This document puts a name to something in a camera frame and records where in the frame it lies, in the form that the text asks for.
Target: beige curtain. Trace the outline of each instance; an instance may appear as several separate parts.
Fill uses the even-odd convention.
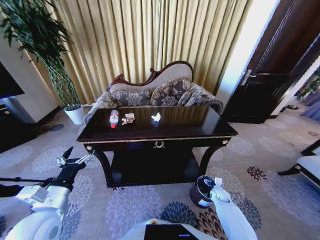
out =
[[[52,0],[72,33],[63,57],[80,101],[93,103],[120,73],[142,83],[150,68],[184,60],[215,92],[252,0]]]

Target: patterned upholstery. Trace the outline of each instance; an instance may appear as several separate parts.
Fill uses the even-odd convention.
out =
[[[142,86],[115,83],[97,99],[84,122],[87,124],[97,109],[130,106],[211,106],[220,113],[223,103],[192,80],[192,68],[179,62],[166,67],[150,83]]]
[[[153,106],[176,106],[181,96],[189,90],[190,80],[187,78],[176,78],[156,88],[151,96],[150,105]]]
[[[119,106],[145,106],[149,105],[150,91],[117,90],[112,93],[112,97]]]

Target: television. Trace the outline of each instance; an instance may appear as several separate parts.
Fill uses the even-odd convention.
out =
[[[16,83],[7,69],[0,62],[0,99],[17,96],[25,92]]]

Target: carpet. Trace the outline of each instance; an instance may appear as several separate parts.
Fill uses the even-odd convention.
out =
[[[300,152],[320,138],[320,125],[299,116],[305,109],[299,107],[286,109],[263,124],[231,123],[239,135],[216,151],[209,161],[206,174],[223,179],[225,189],[260,240],[320,239],[319,190],[301,174],[277,175],[277,171],[293,166]],[[59,111],[37,130],[36,139],[0,154],[0,176],[33,179],[57,176],[60,169],[56,158],[65,150],[74,147],[71,158],[87,153],[76,142],[83,129],[84,125],[74,125]],[[193,149],[197,161],[205,150],[205,147]],[[113,153],[106,154],[111,161]],[[214,206],[200,209],[192,203],[189,197],[192,185],[107,188],[103,170],[95,160],[75,179],[61,239],[119,239],[134,224],[151,218],[190,224],[217,239],[226,239]],[[1,237],[29,214],[28,204],[12,197],[1,198]]]

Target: sofa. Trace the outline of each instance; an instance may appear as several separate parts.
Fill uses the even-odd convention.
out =
[[[96,100],[84,123],[97,109],[132,107],[210,106],[218,114],[223,103],[202,86],[193,82],[193,69],[186,61],[174,61],[160,71],[150,69],[150,77],[143,83],[131,83],[118,75],[109,88]]]

